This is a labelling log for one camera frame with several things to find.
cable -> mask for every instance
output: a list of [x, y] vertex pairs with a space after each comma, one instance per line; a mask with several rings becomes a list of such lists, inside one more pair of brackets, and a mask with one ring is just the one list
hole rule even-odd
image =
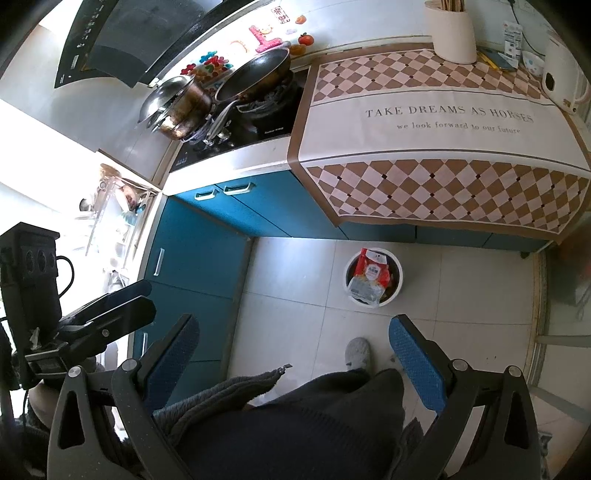
[[[519, 23], [519, 19], [517, 18], [517, 15], [515, 15], [515, 8], [513, 8], [513, 4], [515, 3], [515, 0], [509, 0], [509, 4], [511, 6], [511, 11], [513, 12], [513, 16], [515, 17], [515, 21], [517, 22], [518, 25], [521, 25]], [[530, 48], [534, 51], [534, 53], [537, 53], [540, 57], [545, 57], [546, 55], [544, 55], [543, 53], [540, 53], [539, 51], [537, 51], [534, 47], [531, 46], [531, 43], [527, 40], [527, 37], [525, 36], [525, 32], [521, 32], [521, 34], [523, 35], [523, 39], [525, 40], [525, 43], [527, 43]]]
[[57, 260], [67, 261], [70, 264], [70, 268], [72, 269], [72, 278], [70, 279], [70, 283], [68, 283], [68, 286], [64, 289], [64, 291], [58, 295], [58, 298], [62, 298], [63, 294], [66, 293], [68, 290], [70, 290], [70, 287], [74, 283], [74, 264], [72, 263], [72, 261], [68, 257], [64, 257], [63, 255], [58, 255], [56, 257], [56, 261]]

red packaging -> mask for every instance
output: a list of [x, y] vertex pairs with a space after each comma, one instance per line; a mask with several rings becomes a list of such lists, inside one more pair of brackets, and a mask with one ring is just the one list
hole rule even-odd
[[364, 275], [369, 281], [375, 281], [386, 289], [390, 282], [390, 272], [388, 271], [388, 261], [384, 255], [376, 252], [367, 253], [367, 248], [361, 249], [361, 254], [355, 267], [355, 275]]
[[347, 288], [348, 293], [354, 299], [377, 306], [389, 283], [387, 257], [362, 248], [355, 265], [355, 274]]

frying pan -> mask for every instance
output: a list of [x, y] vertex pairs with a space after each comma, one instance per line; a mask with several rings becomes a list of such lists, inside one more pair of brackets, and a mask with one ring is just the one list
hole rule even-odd
[[287, 48], [275, 48], [254, 57], [235, 71], [216, 92], [216, 101], [231, 101], [212, 123], [205, 143], [210, 143], [220, 133], [237, 104], [250, 103], [279, 85], [289, 72], [290, 65], [290, 51]]

electric kettle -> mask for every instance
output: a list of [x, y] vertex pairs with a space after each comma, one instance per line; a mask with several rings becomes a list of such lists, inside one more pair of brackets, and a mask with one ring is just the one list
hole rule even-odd
[[570, 114], [591, 100], [591, 86], [569, 49], [554, 32], [548, 32], [542, 88], [550, 100]]

pot handle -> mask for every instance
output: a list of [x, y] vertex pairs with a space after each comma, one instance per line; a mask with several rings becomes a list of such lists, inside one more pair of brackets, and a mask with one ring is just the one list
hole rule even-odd
[[222, 131], [223, 126], [226, 125], [226, 120], [228, 120], [230, 112], [239, 102], [240, 99], [230, 102], [227, 107], [222, 110], [222, 113], [217, 116], [217, 118], [213, 121], [212, 126], [209, 128], [209, 132], [207, 132], [205, 139], [203, 140], [205, 143], [210, 144], [213, 139], [216, 138], [216, 135]]
[[581, 70], [581, 68], [577, 65], [577, 83], [575, 86], [576, 90], [579, 90], [579, 85], [581, 85], [580, 82], [584, 82], [585, 91], [583, 92], [583, 94], [580, 97], [575, 98], [573, 100], [573, 103], [576, 103], [576, 104], [586, 103], [589, 100], [591, 100], [591, 86], [589, 85], [589, 81], [587, 80], [587, 77], [583, 73], [583, 70]]

